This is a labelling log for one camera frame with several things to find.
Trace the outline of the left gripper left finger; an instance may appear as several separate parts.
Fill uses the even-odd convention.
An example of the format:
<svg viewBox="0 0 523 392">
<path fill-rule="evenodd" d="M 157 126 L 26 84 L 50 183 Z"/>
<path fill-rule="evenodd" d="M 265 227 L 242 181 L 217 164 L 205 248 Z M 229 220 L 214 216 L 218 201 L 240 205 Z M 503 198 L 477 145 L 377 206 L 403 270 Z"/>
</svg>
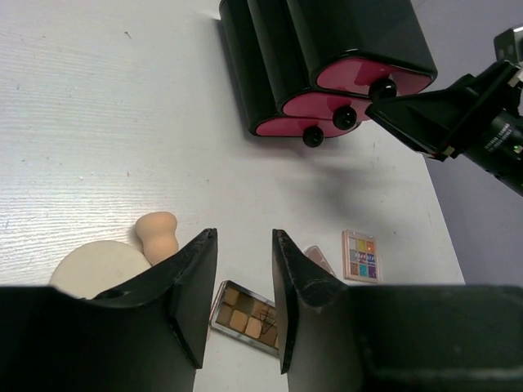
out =
<svg viewBox="0 0 523 392">
<path fill-rule="evenodd" d="M 91 300 L 53 287 L 1 290 L 4 391 L 190 391 L 203 366 L 218 237 Z"/>
</svg>

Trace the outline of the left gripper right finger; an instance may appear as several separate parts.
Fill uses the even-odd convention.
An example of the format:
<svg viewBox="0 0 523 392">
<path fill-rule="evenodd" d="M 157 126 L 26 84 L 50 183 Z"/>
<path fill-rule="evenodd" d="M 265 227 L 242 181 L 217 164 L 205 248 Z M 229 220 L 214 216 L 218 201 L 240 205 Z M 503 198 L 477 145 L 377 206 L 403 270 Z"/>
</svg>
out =
<svg viewBox="0 0 523 392">
<path fill-rule="evenodd" d="M 519 391 L 522 290 L 349 286 L 272 233 L 280 370 L 291 391 Z"/>
</svg>

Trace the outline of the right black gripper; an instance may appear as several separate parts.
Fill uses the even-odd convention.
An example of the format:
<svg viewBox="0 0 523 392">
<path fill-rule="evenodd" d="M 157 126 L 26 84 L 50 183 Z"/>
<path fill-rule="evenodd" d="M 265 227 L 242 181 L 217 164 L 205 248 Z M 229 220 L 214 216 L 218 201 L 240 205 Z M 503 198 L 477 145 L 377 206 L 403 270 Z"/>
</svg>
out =
<svg viewBox="0 0 523 392">
<path fill-rule="evenodd" d="M 412 150 L 444 161 L 462 154 L 522 191 L 522 69 L 508 60 L 449 87 L 373 101 L 365 113 Z"/>
</svg>

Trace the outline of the round white powder puff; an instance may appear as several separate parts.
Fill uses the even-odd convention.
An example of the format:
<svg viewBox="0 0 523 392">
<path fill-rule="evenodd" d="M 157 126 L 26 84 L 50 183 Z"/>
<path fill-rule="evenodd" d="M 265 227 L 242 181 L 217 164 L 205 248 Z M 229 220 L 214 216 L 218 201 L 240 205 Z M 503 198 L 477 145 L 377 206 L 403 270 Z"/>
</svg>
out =
<svg viewBox="0 0 523 392">
<path fill-rule="evenodd" d="M 69 253 L 54 270 L 50 285 L 70 296 L 92 299 L 149 268 L 150 263 L 134 247 L 95 241 Z"/>
</svg>

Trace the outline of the pink top drawer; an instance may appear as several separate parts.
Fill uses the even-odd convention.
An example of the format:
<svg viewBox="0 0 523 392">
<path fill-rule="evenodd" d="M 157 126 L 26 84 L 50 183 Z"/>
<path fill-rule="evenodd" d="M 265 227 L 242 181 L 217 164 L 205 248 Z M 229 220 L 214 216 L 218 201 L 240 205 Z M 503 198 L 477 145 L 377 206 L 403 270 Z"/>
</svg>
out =
<svg viewBox="0 0 523 392">
<path fill-rule="evenodd" d="M 370 86 L 384 78 L 395 83 L 399 96 L 419 93 L 431 84 L 431 78 L 427 75 L 358 57 L 349 57 L 327 66 L 316 83 L 324 89 L 368 95 Z"/>
</svg>

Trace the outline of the pink drawer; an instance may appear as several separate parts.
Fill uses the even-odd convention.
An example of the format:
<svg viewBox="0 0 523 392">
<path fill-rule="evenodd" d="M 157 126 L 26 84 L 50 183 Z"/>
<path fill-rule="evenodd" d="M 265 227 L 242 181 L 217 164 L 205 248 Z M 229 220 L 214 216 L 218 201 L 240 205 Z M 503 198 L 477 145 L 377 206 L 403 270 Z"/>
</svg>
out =
<svg viewBox="0 0 523 392">
<path fill-rule="evenodd" d="M 307 147 L 316 148 L 324 139 L 343 136 L 347 131 L 336 128 L 331 120 L 277 117 L 258 125 L 255 134 L 264 137 L 298 138 Z"/>
<path fill-rule="evenodd" d="M 355 130 L 363 121 L 368 120 L 365 110 L 371 101 L 356 96 L 340 95 L 327 92 L 305 92 L 293 97 L 283 106 L 283 114 L 297 121 L 299 127 L 319 127 L 326 137 L 342 136 Z M 349 106 L 356 112 L 355 125 L 348 130 L 341 130 L 333 123 L 334 112 Z"/>
<path fill-rule="evenodd" d="M 370 86 L 384 78 L 395 83 L 399 96 L 419 93 L 431 84 L 431 78 L 427 75 L 358 57 L 349 57 L 327 66 L 316 83 L 324 89 L 368 95 Z"/>
</svg>

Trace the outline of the beige makeup sponge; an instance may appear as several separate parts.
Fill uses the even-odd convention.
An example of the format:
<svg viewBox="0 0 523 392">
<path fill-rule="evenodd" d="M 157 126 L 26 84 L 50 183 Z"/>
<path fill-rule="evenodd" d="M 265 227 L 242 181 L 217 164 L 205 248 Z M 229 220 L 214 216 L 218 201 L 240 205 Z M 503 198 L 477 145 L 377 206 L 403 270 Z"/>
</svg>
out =
<svg viewBox="0 0 523 392">
<path fill-rule="evenodd" d="M 135 224 L 146 260 L 155 266 L 179 250 L 176 236 L 177 218 L 170 212 L 151 212 Z"/>
</svg>

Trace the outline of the pink bottom drawer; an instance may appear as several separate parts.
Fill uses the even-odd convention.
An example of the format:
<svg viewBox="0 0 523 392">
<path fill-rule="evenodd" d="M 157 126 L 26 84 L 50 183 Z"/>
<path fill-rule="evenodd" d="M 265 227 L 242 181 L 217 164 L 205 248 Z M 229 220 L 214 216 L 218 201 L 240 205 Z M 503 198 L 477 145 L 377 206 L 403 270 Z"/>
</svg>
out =
<svg viewBox="0 0 523 392">
<path fill-rule="evenodd" d="M 277 117 L 258 125 L 255 134 L 264 137 L 298 138 L 307 147 L 316 148 L 324 139 L 343 136 L 347 131 L 336 128 L 331 120 Z"/>
</svg>

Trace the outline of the clear nude eyeshadow palette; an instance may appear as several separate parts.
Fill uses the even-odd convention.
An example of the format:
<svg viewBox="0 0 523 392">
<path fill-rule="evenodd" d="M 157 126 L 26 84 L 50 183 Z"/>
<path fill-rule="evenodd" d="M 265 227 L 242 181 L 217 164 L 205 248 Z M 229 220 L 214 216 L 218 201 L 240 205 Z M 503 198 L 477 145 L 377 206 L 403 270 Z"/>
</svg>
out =
<svg viewBox="0 0 523 392">
<path fill-rule="evenodd" d="M 320 268 L 330 273 L 332 276 L 336 276 L 327 259 L 325 258 L 323 252 L 317 245 L 308 247 L 304 251 L 304 255 L 308 257 L 311 261 L 316 263 Z"/>
</svg>

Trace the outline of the small colourful eyeshadow palette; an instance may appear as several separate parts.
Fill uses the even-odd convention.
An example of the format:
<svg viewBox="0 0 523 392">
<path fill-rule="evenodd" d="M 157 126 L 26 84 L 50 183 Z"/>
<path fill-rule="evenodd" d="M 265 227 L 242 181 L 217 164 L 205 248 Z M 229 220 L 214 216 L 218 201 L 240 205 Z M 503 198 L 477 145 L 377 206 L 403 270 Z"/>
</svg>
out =
<svg viewBox="0 0 523 392">
<path fill-rule="evenodd" d="M 343 278 L 361 283 L 379 283 L 380 265 L 375 237 L 342 231 Z"/>
</svg>

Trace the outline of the brown eyeshadow palette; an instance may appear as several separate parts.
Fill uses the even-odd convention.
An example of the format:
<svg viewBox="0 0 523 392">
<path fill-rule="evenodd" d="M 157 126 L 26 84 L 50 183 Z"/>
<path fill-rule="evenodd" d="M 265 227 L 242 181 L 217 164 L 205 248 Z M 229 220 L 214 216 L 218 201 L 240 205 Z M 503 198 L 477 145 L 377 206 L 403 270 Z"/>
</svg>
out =
<svg viewBox="0 0 523 392">
<path fill-rule="evenodd" d="M 255 350 L 279 357 L 275 303 L 230 280 L 220 284 L 209 327 Z"/>
</svg>

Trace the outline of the black drawer organizer case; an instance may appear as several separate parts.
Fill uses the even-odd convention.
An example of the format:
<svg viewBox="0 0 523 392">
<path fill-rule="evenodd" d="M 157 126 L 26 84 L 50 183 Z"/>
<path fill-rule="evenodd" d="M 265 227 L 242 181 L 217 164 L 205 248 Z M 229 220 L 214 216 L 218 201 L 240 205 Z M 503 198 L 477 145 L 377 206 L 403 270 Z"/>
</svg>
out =
<svg viewBox="0 0 523 392">
<path fill-rule="evenodd" d="M 393 65 L 436 79 L 437 69 L 409 1 L 223 1 L 221 27 L 230 54 L 248 131 L 283 114 L 290 99 L 327 92 L 370 100 L 395 97 L 395 83 L 379 79 L 368 95 L 319 87 L 329 65 L 349 57 Z M 349 106 L 333 123 L 356 122 Z"/>
</svg>

